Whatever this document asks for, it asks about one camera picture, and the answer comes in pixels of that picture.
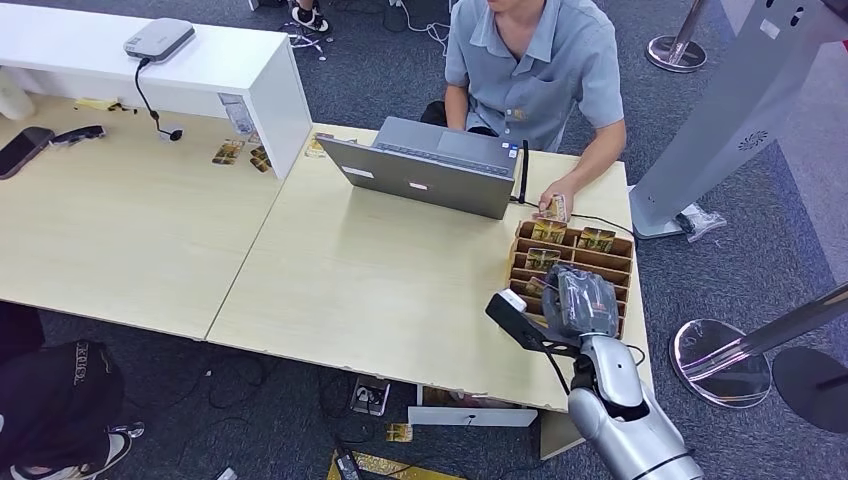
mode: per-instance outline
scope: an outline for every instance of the projector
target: projector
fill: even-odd
[[[151,62],[166,60],[194,35],[194,27],[185,20],[157,18],[124,43],[124,51]]]

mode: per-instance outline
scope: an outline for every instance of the black phone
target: black phone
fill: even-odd
[[[0,150],[0,180],[12,177],[26,162],[44,150],[55,136],[53,130],[27,127]]]

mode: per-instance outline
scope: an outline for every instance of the white shoe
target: white shoe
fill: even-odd
[[[327,33],[330,31],[330,23],[318,10],[318,2],[312,7],[312,11],[304,10],[295,5],[292,8],[292,19],[313,32]]]
[[[9,469],[14,480],[95,480],[97,475],[112,468],[121,461],[132,447],[132,438],[124,432],[109,434],[109,454],[103,465],[87,463],[85,465],[66,467],[47,473],[35,474],[26,469],[12,466]]]

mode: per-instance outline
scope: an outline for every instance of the sticker on laptop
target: sticker on laptop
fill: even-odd
[[[350,173],[351,175],[359,175],[360,177],[374,178],[374,174],[367,171],[367,170],[360,170],[358,168],[345,167],[345,166],[342,166],[342,170],[344,170],[345,173]]]

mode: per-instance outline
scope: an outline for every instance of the desk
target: desk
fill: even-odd
[[[141,111],[34,100],[34,118],[0,118],[0,145],[29,125],[108,136],[0,181],[0,299],[203,339],[282,182],[247,152],[211,163],[228,120],[168,113],[186,133],[167,142]]]
[[[376,135],[314,131],[368,144]],[[575,163],[533,152],[528,198]],[[629,225],[624,165],[586,187],[576,211]],[[207,340],[565,412],[545,356],[521,349],[484,313],[504,288],[515,228],[531,213],[511,205],[495,221],[355,189],[329,159],[301,152]],[[572,222],[590,224],[609,228]],[[647,353],[635,261],[630,288],[624,340]],[[560,363],[570,377],[570,360]],[[639,373],[653,388],[649,359]]]

